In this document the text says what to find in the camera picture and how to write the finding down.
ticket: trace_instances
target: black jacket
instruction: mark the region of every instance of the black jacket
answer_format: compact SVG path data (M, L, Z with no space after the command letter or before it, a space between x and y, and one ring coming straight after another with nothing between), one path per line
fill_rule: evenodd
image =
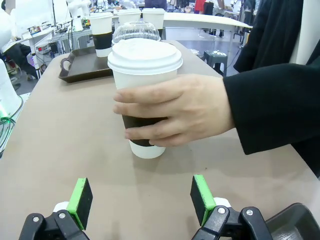
M274 1L267 2L270 11L285 16L276 9L277 4L272 7ZM281 9L290 1L277 2L282 2L278 4ZM290 22L274 17L280 21L276 23L271 13L269 16L265 30L254 26L235 66L246 72L224 78L234 123L246 154L292 144L319 177L320 40L306 65L288 63L300 28L290 28ZM299 19L290 18L301 25L301 16ZM268 22L275 24L274 31Z
M234 68L238 72L290 61L299 34L303 0L266 0L261 3L248 43Z

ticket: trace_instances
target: brown serving tray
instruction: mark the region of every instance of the brown serving tray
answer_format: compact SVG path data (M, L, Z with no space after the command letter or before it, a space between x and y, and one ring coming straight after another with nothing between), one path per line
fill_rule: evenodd
M69 62L68 69L64 63ZM73 50L67 58L60 62L59 78L67 83L112 76L108 67L108 57L97 57L94 46Z

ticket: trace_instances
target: person in background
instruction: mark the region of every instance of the person in background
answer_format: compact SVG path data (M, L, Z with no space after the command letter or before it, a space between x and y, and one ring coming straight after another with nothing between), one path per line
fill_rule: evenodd
M11 40L1 48L1 54L12 59L15 64L17 64L21 70L27 73L27 79L32 80L33 78L38 79L36 69L28 63L27 55L31 53L31 48L29 46L23 45L21 43L15 43L18 40L16 37L16 23L14 16L12 15L12 9L6 9L6 0L3 0L1 8L10 15L11 20Z
M167 11L167 0L144 0L144 7L148 9L164 9Z

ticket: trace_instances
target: beige table surface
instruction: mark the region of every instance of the beige table surface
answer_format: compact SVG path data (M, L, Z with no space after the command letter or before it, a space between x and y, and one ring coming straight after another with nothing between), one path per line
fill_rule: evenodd
M179 43L179 73L217 75ZM112 77L74 84L58 78L55 58L32 92L0 160L0 239L16 240L30 213L51 214L88 177L92 240L189 240L199 228L190 188L204 174L213 195L267 219L292 203L320 220L320 183L291 146L244 155L237 132L139 159L113 114Z

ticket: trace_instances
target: green gripper pad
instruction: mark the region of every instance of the green gripper pad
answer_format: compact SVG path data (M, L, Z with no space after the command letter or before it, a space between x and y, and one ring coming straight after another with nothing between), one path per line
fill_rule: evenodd
M93 195L87 178L79 178L66 210L81 230L86 230Z
M199 224L203 226L216 207L214 197L203 175L193 176L190 196Z

